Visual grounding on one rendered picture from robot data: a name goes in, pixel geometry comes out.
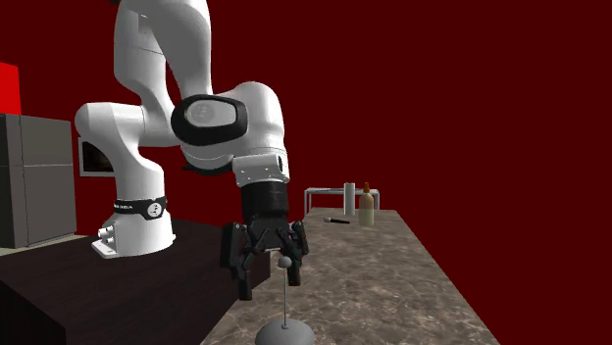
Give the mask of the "pale bottle with brown cap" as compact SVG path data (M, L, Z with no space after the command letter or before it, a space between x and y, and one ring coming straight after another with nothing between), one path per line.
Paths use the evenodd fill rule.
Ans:
M368 182L364 183L362 194L359 197L359 224L362 226L372 226L375 215L375 198L371 193Z

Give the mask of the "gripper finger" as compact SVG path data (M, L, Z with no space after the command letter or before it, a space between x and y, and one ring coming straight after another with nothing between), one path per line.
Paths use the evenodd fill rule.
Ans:
M247 227L238 222L222 228L220 266L229 270L241 301L250 301L253 287L268 279L268 255L251 252Z
M306 238L303 221L296 221L280 233L280 252L291 260L291 266L287 270L288 285L300 286L302 259L309 253L309 245Z

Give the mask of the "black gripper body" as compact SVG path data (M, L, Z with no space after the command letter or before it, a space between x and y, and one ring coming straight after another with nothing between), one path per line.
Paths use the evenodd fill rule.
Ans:
M255 182L241 187L240 193L245 225L240 240L242 251L290 248L286 184Z

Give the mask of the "grey cabinet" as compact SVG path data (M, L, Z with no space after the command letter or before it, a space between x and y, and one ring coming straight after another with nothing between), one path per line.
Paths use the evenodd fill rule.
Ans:
M0 114L0 247L77 231L73 162L69 122Z

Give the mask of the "dark robot stand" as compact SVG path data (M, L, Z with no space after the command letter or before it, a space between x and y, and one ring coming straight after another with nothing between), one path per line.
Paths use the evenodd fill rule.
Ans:
M173 220L149 255L103 259L93 237L0 257L0 345L200 345L238 289L219 227Z

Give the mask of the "grey metal table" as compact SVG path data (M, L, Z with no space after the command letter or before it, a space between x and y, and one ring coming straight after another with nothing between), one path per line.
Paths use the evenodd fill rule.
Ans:
M307 216L312 208L312 196L313 195L343 195L343 188L326 188L326 187L309 187L303 192L304 201L304 215ZM379 210L381 208L381 195L377 189L372 189L371 194L374 198L374 208Z

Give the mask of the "white-framed wall picture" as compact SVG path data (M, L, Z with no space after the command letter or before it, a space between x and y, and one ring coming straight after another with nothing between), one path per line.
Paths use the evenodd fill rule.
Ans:
M114 177L108 158L90 142L78 139L78 167L81 177Z

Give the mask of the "grey base with ball-tipped rod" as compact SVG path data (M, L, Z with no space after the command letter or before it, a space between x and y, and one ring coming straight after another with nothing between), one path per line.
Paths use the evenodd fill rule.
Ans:
M304 321L287 316L288 270L293 268L293 263L287 256L282 256L278 267L284 270L282 318L264 325L256 334L255 345L314 345L313 329Z

